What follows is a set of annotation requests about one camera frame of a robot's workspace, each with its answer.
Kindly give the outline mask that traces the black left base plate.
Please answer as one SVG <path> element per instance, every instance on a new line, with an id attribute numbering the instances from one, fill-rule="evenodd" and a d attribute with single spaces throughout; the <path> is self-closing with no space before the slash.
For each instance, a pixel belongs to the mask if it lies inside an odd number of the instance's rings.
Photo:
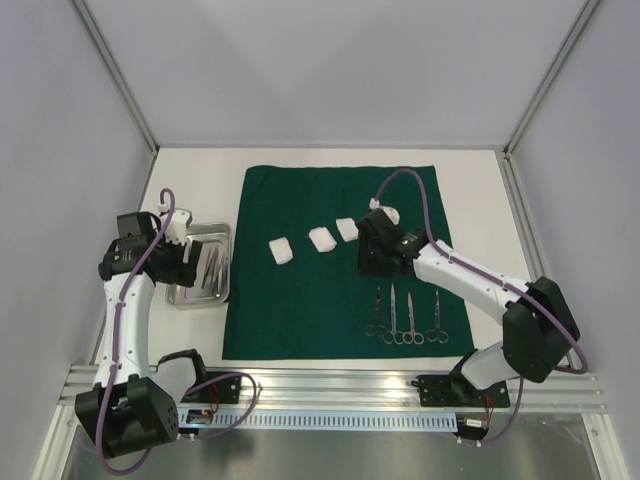
<path id="1" fill-rule="evenodd" d="M 233 376 L 199 388 L 186 394 L 183 403 L 211 403 L 216 405 L 235 405 L 239 403 L 241 377 Z"/>

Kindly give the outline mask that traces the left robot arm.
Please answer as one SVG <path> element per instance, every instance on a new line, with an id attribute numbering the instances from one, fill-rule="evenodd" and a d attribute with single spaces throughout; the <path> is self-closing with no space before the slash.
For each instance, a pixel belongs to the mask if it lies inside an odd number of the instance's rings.
<path id="1" fill-rule="evenodd" d="M 75 413 L 104 459 L 148 451 L 174 441 L 177 406 L 209 389 L 202 357 L 194 350 L 149 363 L 149 319 L 160 284 L 191 287 L 202 245 L 189 242 L 188 210 L 118 216 L 118 235 L 98 272 L 107 303 L 103 358 L 92 388 L 77 395 Z"/>

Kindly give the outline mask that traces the left aluminium frame post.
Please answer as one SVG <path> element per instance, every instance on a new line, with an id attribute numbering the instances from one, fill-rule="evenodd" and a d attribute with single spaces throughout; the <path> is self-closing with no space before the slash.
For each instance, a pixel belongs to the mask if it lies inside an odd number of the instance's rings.
<path id="1" fill-rule="evenodd" d="M 76 15 L 79 23 L 85 31 L 91 45 L 96 51 L 101 64 L 106 70 L 109 80 L 113 84 L 119 98 L 134 123 L 139 135 L 143 139 L 147 150 L 153 158 L 156 158 L 159 151 L 159 145 L 156 141 L 151 128 L 146 121 L 144 114 L 135 99 L 135 96 L 125 79 L 125 76 L 114 56 L 109 43 L 102 32 L 88 1 L 85 0 L 69 0 L 69 6 Z"/>

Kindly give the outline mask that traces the aluminium frame post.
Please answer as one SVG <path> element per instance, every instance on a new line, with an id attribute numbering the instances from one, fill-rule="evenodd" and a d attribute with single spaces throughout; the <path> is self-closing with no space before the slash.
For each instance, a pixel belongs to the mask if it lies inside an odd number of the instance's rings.
<path id="1" fill-rule="evenodd" d="M 134 123 L 139 135 L 143 139 L 147 150 L 153 158 L 156 158 L 159 151 L 159 145 L 156 141 L 151 128 L 146 121 L 144 114 L 135 99 L 135 96 L 125 79 L 125 76 L 114 56 L 109 43 L 102 32 L 88 1 L 85 0 L 69 0 L 69 6 L 76 15 L 79 23 L 85 31 L 91 45 L 96 51 L 101 64 L 106 70 L 109 80 L 113 84 L 119 98 Z"/>
<path id="2" fill-rule="evenodd" d="M 587 0 L 582 3 L 578 14 L 560 43 L 553 59 L 536 87 L 533 96 L 502 150 L 506 159 L 510 159 L 514 155 L 524 140 L 526 133 L 529 131 L 547 97 L 551 94 L 551 91 L 564 72 L 576 48 L 598 15 L 603 4 L 603 0 Z"/>

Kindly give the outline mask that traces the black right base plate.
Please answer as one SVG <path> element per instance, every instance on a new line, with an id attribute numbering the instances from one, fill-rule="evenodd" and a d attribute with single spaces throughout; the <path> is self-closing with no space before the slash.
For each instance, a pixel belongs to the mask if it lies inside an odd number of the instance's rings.
<path id="1" fill-rule="evenodd" d="M 463 377 L 453 375 L 418 375 L 410 382 L 419 395 L 422 407 L 509 408 L 511 400 L 505 381 L 487 389 L 476 389 Z"/>

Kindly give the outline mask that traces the steel tweezers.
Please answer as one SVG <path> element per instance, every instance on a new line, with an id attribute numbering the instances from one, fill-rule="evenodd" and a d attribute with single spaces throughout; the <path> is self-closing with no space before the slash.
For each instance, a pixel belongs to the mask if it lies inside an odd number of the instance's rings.
<path id="1" fill-rule="evenodd" d="M 224 269 L 224 249 L 221 246 L 217 246 L 219 250 L 219 258 L 215 267 L 215 273 L 213 277 L 212 293 L 217 296 L 219 291 L 219 283 L 221 278 L 221 271 Z"/>
<path id="2" fill-rule="evenodd" d="M 208 277 L 210 275 L 210 270 L 211 270 L 211 262 L 212 262 L 212 258 L 213 258 L 213 253 L 212 250 L 209 250 L 207 252 L 207 257 L 204 263 L 204 271 L 202 274 L 202 278 L 201 278 L 201 289 L 205 289 L 207 281 L 208 281 Z"/>
<path id="3" fill-rule="evenodd" d="M 221 271 L 221 278 L 220 278 L 220 283 L 219 283 L 219 291 L 218 294 L 220 297 L 223 297 L 227 294 L 228 291 L 228 286 L 227 286 L 227 277 L 228 277 L 228 267 L 229 267 L 229 261 L 228 261 L 228 252 L 226 250 L 224 250 L 224 263 L 223 263 L 223 267 L 224 269 Z"/>
<path id="4" fill-rule="evenodd" d="M 211 247 L 212 253 L 213 253 L 213 258 L 212 258 L 212 262 L 211 262 L 211 270 L 210 270 L 210 275 L 208 277 L 208 281 L 206 284 L 205 289 L 209 289 L 212 287 L 213 285 L 213 277 L 214 277 L 214 273 L 215 273 L 215 267 L 219 258 L 219 250 L 217 246 L 212 246 Z"/>

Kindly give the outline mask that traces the right aluminium frame post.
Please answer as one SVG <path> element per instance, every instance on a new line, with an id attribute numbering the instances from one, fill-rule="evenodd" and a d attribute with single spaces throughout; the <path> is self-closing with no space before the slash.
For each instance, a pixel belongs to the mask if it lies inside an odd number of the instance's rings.
<path id="1" fill-rule="evenodd" d="M 587 0 L 582 3 L 578 14 L 560 43 L 553 59 L 536 87 L 533 96 L 502 150 L 506 159 L 510 159 L 514 155 L 524 140 L 526 133 L 529 131 L 547 97 L 551 94 L 551 91 L 564 72 L 576 48 L 598 15 L 603 4 L 603 0 Z"/>

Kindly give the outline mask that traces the steel scissors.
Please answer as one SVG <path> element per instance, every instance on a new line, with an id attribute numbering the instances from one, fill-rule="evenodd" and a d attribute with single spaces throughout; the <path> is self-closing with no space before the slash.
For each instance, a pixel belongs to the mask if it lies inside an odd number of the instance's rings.
<path id="1" fill-rule="evenodd" d="M 403 342 L 405 344 L 423 345 L 425 337 L 416 329 L 414 303 L 411 293 L 407 294 L 407 308 L 409 329 L 403 333 Z"/>
<path id="2" fill-rule="evenodd" d="M 441 305 L 439 290 L 435 291 L 435 306 L 434 306 L 434 324 L 433 327 L 425 332 L 425 338 L 428 342 L 439 344 L 446 344 L 449 340 L 449 335 L 441 327 Z"/>
<path id="3" fill-rule="evenodd" d="M 383 341 L 388 345 L 402 345 L 402 334 L 397 328 L 396 291 L 395 285 L 390 286 L 390 328 L 383 334 Z"/>

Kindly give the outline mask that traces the stainless steel instrument tray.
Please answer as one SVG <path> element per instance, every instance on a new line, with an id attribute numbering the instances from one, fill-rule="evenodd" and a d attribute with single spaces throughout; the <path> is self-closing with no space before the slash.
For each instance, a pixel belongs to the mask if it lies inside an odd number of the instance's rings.
<path id="1" fill-rule="evenodd" d="M 191 288 L 169 285 L 166 288 L 165 301 L 174 307 L 195 308 L 204 306 L 218 306 L 226 302 L 230 293 L 230 264 L 232 255 L 231 227 L 226 223 L 192 224 L 187 230 L 187 244 L 200 241 L 202 252 L 197 267 L 196 283 Z M 227 270 L 227 294 L 220 297 L 212 293 L 212 287 L 201 289 L 201 278 L 207 252 L 212 246 L 221 246 L 228 252 L 229 267 Z"/>

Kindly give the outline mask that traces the dark green surgical drape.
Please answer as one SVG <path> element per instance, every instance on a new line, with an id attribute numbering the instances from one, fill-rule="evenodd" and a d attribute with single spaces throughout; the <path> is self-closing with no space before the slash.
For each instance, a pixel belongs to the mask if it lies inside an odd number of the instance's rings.
<path id="1" fill-rule="evenodd" d="M 473 348 L 464 301 L 407 276 L 372 277 L 356 271 L 358 245 L 339 241 L 326 253 L 316 250 L 311 229 L 337 233 L 339 218 L 362 218 L 369 201 L 380 197 L 400 214 L 404 231 L 430 228 L 451 238 L 432 167 L 406 175 L 390 168 L 250 168 L 244 177 L 231 265 L 231 291 L 222 356 L 226 360 L 328 360 L 457 357 Z M 277 265 L 268 242 L 286 237 L 293 259 Z M 395 285 L 397 328 L 409 329 L 407 294 L 414 303 L 416 329 L 433 327 L 439 290 L 446 344 L 388 345 L 368 337 L 377 287 L 381 322 L 390 328 L 390 286 Z"/>

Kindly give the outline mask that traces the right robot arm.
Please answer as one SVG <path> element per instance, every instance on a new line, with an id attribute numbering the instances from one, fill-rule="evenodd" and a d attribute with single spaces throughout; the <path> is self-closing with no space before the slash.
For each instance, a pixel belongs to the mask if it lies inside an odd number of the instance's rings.
<path id="1" fill-rule="evenodd" d="M 580 331 L 559 286 L 541 276 L 524 281 L 483 268 L 420 229 L 408 233 L 381 208 L 356 222 L 357 271 L 365 276 L 406 275 L 473 304 L 502 328 L 502 339 L 466 355 L 451 372 L 456 401 L 475 404 L 487 388 L 516 377 L 544 382 Z"/>

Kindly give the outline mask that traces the white gauze pad far left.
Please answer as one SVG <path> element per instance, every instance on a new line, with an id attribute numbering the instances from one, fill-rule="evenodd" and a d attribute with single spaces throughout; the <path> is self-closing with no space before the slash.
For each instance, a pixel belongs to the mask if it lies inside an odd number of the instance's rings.
<path id="1" fill-rule="evenodd" d="M 293 259 L 293 251 L 286 237 L 270 240 L 268 245 L 277 265 L 284 265 Z"/>

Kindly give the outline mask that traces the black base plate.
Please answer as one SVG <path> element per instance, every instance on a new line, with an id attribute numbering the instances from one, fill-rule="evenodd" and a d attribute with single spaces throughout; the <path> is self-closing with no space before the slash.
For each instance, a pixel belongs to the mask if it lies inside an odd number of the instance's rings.
<path id="1" fill-rule="evenodd" d="M 410 382 L 419 395 L 422 407 L 509 408 L 511 400 L 505 381 L 487 389 L 476 389 L 463 377 L 453 375 L 418 375 Z"/>
<path id="2" fill-rule="evenodd" d="M 239 403 L 241 377 L 233 376 L 199 388 L 186 394 L 183 403 L 211 403 L 216 405 L 235 405 Z"/>

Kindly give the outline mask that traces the aluminium front rail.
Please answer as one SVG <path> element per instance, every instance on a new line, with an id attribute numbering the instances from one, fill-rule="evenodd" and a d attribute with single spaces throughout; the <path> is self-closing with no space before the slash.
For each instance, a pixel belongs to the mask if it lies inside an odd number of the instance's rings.
<path id="1" fill-rule="evenodd" d="M 260 386 L 262 410 L 418 411 L 415 370 L 248 368 Z M 593 374 L 554 373 L 542 384 L 525 382 L 523 413 L 600 414 L 607 411 Z"/>

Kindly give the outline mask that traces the white gauze pad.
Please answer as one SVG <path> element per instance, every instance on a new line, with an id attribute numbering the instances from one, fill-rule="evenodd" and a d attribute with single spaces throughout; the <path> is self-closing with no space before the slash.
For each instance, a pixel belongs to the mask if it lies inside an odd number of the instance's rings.
<path id="1" fill-rule="evenodd" d="M 358 239 L 359 231 L 352 218 L 337 219 L 336 227 L 344 242 L 351 242 Z"/>
<path id="2" fill-rule="evenodd" d="M 284 265 L 293 259 L 293 251 L 286 237 L 270 240 L 268 245 L 277 265 Z"/>
<path id="3" fill-rule="evenodd" d="M 311 229 L 308 233 L 308 237 L 316 250 L 320 253 L 330 252 L 337 245 L 337 242 L 327 227 L 316 227 Z"/>

